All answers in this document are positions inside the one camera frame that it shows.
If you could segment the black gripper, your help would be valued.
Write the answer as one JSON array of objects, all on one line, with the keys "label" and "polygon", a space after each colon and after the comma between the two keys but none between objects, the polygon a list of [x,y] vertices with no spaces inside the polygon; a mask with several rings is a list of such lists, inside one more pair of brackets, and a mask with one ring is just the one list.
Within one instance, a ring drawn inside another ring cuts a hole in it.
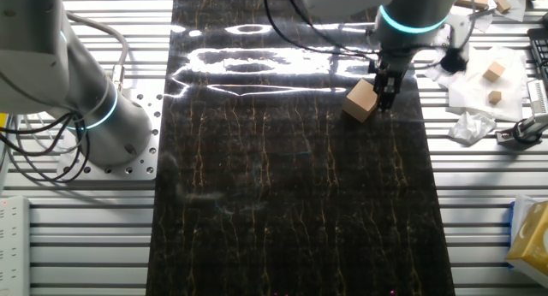
[{"label": "black gripper", "polygon": [[401,89],[402,78],[406,73],[406,58],[381,56],[369,62],[368,73],[375,75],[373,90],[378,95],[378,108],[389,110]]}]

